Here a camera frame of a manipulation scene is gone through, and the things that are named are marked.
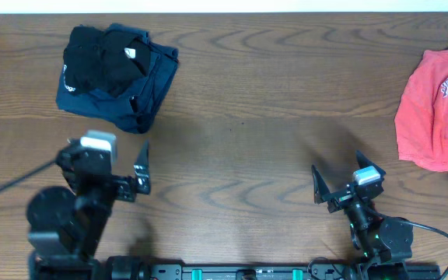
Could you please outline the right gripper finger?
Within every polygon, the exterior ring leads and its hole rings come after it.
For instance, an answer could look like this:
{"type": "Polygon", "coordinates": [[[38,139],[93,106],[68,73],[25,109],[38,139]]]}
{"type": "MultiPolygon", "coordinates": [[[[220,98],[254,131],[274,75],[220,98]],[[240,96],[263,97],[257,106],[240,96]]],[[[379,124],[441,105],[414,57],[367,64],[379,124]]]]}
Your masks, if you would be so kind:
{"type": "Polygon", "coordinates": [[[313,175],[314,202],[322,204],[330,199],[331,193],[319,170],[314,165],[311,166],[311,171],[313,175]]]}
{"type": "Polygon", "coordinates": [[[377,171],[381,174],[381,178],[379,180],[383,180],[384,176],[386,175],[386,172],[381,169],[379,166],[377,166],[375,163],[373,163],[371,160],[369,160],[362,152],[359,150],[355,151],[355,156],[357,163],[359,165],[359,170],[368,166],[374,166],[377,171]]]}

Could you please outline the black t-shirt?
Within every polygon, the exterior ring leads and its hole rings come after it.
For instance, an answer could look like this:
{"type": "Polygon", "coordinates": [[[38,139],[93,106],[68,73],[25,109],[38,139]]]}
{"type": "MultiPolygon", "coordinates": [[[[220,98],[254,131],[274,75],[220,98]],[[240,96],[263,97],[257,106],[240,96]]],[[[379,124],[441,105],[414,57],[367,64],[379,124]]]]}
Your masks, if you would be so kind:
{"type": "Polygon", "coordinates": [[[117,97],[149,75],[154,58],[139,33],[77,26],[63,60],[65,88],[72,95],[98,89],[117,97]]]}

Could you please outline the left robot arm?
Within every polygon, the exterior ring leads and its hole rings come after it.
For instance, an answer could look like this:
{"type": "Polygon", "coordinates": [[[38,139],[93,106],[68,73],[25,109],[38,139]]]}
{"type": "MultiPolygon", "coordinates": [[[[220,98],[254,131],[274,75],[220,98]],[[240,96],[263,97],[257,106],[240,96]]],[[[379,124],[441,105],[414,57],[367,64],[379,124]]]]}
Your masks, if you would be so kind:
{"type": "Polygon", "coordinates": [[[36,194],[26,209],[31,279],[149,279],[140,257],[95,258],[116,201],[133,202],[151,191],[149,143],[134,163],[134,176],[112,173],[112,148],[86,146],[80,140],[60,150],[56,164],[68,183],[36,194]]]}

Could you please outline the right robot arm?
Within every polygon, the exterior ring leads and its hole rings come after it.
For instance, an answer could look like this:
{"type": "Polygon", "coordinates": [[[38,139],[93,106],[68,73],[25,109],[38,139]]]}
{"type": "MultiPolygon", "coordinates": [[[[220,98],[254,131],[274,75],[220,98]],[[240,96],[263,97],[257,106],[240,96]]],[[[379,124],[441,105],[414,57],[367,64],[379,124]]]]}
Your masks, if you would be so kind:
{"type": "Polygon", "coordinates": [[[340,272],[343,279],[409,279],[405,261],[412,257],[413,227],[403,218],[384,218],[373,199],[383,193],[386,172],[355,153],[359,168],[339,191],[329,190],[315,167],[311,167],[316,204],[330,213],[342,211],[349,221],[352,244],[362,256],[340,272]]]}

